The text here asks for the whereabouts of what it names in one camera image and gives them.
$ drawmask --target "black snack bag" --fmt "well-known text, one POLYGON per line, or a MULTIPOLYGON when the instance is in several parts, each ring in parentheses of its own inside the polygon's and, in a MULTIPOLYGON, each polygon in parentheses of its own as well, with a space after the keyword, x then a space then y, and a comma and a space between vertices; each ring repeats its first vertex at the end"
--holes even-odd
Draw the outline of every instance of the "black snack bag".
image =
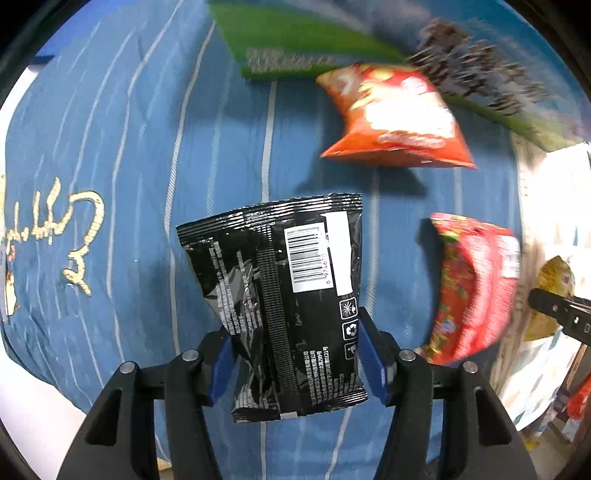
POLYGON ((358 194, 254 205, 177 227, 203 295, 242 362, 235 421, 367 400, 358 376, 358 194))

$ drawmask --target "printed icon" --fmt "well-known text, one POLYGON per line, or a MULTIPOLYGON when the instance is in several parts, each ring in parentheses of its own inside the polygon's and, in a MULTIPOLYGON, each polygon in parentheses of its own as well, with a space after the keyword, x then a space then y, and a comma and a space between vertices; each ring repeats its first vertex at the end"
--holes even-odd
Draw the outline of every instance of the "printed icon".
POLYGON ((355 297, 351 299, 341 300, 339 302, 340 317, 347 320, 357 316, 357 300, 355 297))
POLYGON ((355 352, 357 351, 357 342, 350 342, 345 344, 345 360, 353 360, 355 352))
POLYGON ((343 340, 352 340, 357 337, 357 319, 351 322, 345 322, 342 325, 343 328, 343 340))

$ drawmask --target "white wall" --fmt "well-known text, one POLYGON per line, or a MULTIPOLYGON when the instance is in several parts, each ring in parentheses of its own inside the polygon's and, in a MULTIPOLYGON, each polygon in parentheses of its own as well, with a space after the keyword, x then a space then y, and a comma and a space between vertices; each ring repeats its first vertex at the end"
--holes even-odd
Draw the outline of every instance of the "white wall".
MULTIPOLYGON (((25 70, 0 110, 2 179, 5 178, 8 125, 18 102, 36 77, 35 71, 25 70)), ((1 190, 0 233, 4 234, 4 188, 1 190)), ((54 387, 36 379, 12 362, 0 341, 0 418, 17 448, 41 480, 57 477, 84 417, 85 414, 54 387)))

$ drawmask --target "snack bag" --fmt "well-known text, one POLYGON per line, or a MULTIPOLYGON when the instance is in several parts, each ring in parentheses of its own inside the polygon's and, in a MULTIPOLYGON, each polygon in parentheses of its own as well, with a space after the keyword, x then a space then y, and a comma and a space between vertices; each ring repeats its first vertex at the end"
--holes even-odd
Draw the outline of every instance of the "snack bag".
POLYGON ((361 195, 264 203, 177 227, 242 357, 234 421, 367 400, 357 370, 361 195))
POLYGON ((316 81, 345 118, 345 135, 322 157, 390 167, 476 168, 453 114, 418 70, 356 63, 316 81))
MULTIPOLYGON (((568 263, 559 255, 548 260, 541 268, 536 287, 556 293, 562 297, 572 298, 574 295, 574 278, 568 263)), ((535 310, 527 324, 524 341, 539 340, 556 333, 558 322, 535 310)))
POLYGON ((434 364, 449 364, 495 342, 509 320, 519 279, 513 233, 472 218, 434 213, 444 243, 440 304, 429 344, 434 364))

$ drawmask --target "orange chip bag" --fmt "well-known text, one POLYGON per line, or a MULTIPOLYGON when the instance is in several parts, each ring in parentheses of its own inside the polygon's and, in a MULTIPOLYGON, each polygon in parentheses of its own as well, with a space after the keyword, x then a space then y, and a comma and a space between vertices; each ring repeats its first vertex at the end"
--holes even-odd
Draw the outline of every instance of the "orange chip bag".
POLYGON ((415 69, 356 63, 323 73, 345 135, 321 156, 390 167, 476 168, 453 114, 415 69))

